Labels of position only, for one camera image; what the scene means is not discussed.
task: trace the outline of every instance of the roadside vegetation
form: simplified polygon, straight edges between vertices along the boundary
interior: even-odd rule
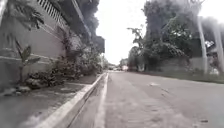
[[[100,54],[104,53],[104,39],[96,35],[98,20],[94,17],[97,10],[98,1],[92,1],[92,4],[82,6],[83,15],[87,26],[90,28],[92,38],[83,41],[74,48],[71,38],[74,32],[58,27],[58,31],[62,34],[61,40],[64,55],[58,57],[57,60],[49,61],[48,69],[40,72],[24,72],[27,67],[32,67],[38,63],[40,58],[31,58],[31,46],[21,47],[13,31],[4,33],[8,43],[16,45],[16,56],[19,56],[19,80],[14,83],[14,87],[10,88],[6,95],[20,94],[30,90],[53,87],[63,85],[67,81],[75,81],[84,76],[97,75],[102,73],[103,69],[100,65]],[[27,0],[9,0],[3,23],[10,25],[13,22],[19,22],[29,31],[39,29],[39,24],[44,24],[44,20],[39,12],[29,5]]]
[[[204,61],[201,36],[204,35],[206,49],[216,46],[214,35],[214,21],[211,18],[203,19],[201,32],[198,28],[198,14],[203,1],[176,2],[174,0],[152,0],[145,3],[143,12],[146,16],[146,33],[142,33],[142,28],[128,28],[134,35],[134,46],[128,57],[129,71],[143,71],[152,75],[162,75],[167,77],[189,79],[204,82],[224,83],[222,75],[210,74],[211,70],[217,69],[222,74],[220,61],[217,60],[217,53],[212,53],[213,62]],[[204,69],[194,69],[191,67],[192,58],[203,58],[203,65],[208,63]],[[165,71],[162,66],[164,62],[178,60],[184,63],[182,70]]]

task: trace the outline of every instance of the asphalt road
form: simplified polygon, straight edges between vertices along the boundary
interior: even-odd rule
[[[88,117],[91,109],[101,106],[99,98],[91,102],[99,104],[87,104],[89,110],[81,115]],[[94,119],[83,118],[93,124],[89,128],[98,117],[104,121],[99,128],[224,128],[221,84],[110,72],[104,102],[105,109],[98,109]],[[105,115],[96,116],[100,111]]]

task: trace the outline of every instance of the overcast sky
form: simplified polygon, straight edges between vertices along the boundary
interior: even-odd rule
[[[110,63],[119,64],[122,58],[128,57],[134,35],[127,28],[145,26],[146,20],[141,10],[145,2],[146,0],[100,0],[96,13],[99,20],[97,34],[106,40],[105,57]],[[206,0],[200,15],[212,16],[224,23],[223,12],[224,0]]]

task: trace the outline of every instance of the sidewalk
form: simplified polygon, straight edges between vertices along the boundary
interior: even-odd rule
[[[43,88],[21,96],[0,97],[0,128],[32,128],[45,120],[61,105],[71,100],[95,78],[80,79],[76,83]]]
[[[115,74],[111,74],[108,81],[105,122],[106,128],[200,127]]]

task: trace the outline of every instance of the concrete wall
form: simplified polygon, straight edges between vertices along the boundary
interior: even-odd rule
[[[45,24],[40,25],[40,29],[28,31],[20,23],[3,22],[0,26],[0,88],[9,85],[9,82],[18,79],[18,55],[14,43],[9,43],[3,33],[12,32],[16,35],[22,47],[31,45],[32,57],[40,57],[41,60],[28,67],[26,72],[44,70],[49,66],[49,58],[57,60],[57,57],[64,54],[62,49],[62,36],[58,34],[57,27],[67,30],[65,21],[50,3],[46,0],[33,0],[31,5],[39,11],[44,18]],[[80,42],[79,37],[73,38],[74,43]]]
[[[210,63],[212,61],[211,57],[208,57],[208,68],[211,70]],[[203,70],[203,59],[201,57],[191,58],[190,63],[184,60],[171,59],[166,60],[161,65],[162,71],[187,71],[189,69]]]

